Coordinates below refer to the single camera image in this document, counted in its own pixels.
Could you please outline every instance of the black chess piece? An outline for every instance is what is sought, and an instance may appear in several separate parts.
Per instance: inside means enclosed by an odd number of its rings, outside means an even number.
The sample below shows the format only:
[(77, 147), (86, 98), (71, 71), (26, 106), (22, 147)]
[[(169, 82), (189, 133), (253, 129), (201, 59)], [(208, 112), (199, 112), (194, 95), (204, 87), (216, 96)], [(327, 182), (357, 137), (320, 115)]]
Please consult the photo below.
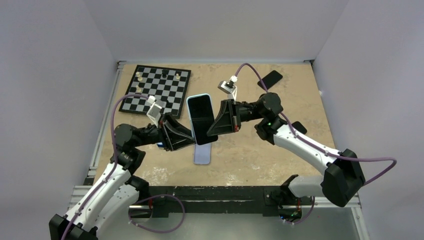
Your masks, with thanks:
[(169, 72), (169, 70), (162, 70), (162, 78), (166, 78)]

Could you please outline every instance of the table surface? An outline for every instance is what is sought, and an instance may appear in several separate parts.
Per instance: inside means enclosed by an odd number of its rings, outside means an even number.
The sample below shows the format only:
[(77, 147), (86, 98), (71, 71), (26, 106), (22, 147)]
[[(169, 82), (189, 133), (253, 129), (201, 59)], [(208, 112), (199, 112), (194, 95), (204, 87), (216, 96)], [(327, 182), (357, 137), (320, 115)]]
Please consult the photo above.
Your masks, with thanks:
[[(227, 94), (217, 86), (228, 80), (239, 64), (143, 64), (191, 70), (185, 97), (208, 93), (212, 98), (215, 116), (220, 102)], [(272, 70), (283, 75), (270, 92), (281, 98), (284, 113), (292, 122), (300, 121), (308, 130), (307, 136), (334, 147), (327, 117), (310, 64), (253, 64), (261, 77)], [(115, 101), (122, 97), (130, 83), (136, 64), (126, 64), (122, 70), (115, 93)], [(244, 67), (238, 75), (237, 100), (254, 102), (264, 93), (258, 87), (257, 77), (251, 69)], [(184, 101), (178, 121), (190, 128), (187, 106)], [(290, 151), (261, 140), (254, 129), (259, 120), (244, 122), (237, 133), (220, 135), (211, 144), (211, 161), (208, 165), (193, 164), (194, 145), (178, 151), (165, 151), (156, 145), (139, 147), (146, 156), (135, 172), (153, 186), (259, 186), (280, 185), (293, 174), (311, 176), (319, 172)], [(126, 123), (138, 128), (151, 123), (145, 115), (115, 113), (115, 126)], [(96, 180), (102, 174), (113, 155), (111, 132), (106, 128)]]

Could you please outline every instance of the white wall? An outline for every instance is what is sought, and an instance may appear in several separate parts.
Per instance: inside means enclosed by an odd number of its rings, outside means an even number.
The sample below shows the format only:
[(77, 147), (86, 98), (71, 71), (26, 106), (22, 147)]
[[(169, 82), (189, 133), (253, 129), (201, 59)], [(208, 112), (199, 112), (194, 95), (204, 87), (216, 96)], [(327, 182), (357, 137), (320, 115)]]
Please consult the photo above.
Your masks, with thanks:
[(373, 240), (423, 239), (423, 65), (422, 0), (350, 0), (315, 61), (337, 147), (398, 159), (360, 191)]
[(85, 0), (113, 56), (148, 62), (315, 59), (348, 0)]
[(0, 3), (1, 239), (50, 239), (87, 174), (114, 59), (81, 0)]

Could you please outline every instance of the phone screen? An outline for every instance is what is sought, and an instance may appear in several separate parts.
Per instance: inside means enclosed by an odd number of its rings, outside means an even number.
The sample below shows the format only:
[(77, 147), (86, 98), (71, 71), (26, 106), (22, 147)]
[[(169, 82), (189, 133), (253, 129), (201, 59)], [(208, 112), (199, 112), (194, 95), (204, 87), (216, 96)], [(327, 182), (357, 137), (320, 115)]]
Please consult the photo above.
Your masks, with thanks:
[(187, 104), (196, 144), (203, 145), (217, 141), (218, 136), (206, 135), (215, 121), (211, 97), (208, 95), (192, 97), (187, 100)]

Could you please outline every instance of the chessboard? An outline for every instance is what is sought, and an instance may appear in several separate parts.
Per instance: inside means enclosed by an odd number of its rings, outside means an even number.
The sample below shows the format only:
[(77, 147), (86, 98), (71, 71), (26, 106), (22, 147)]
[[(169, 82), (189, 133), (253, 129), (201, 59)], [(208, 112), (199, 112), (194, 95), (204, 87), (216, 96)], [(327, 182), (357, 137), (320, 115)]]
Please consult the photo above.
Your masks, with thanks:
[[(166, 102), (161, 113), (180, 118), (191, 70), (158, 66), (137, 65), (126, 90), (127, 94), (152, 95)], [(146, 115), (150, 105), (140, 97), (128, 97), (120, 112)]]

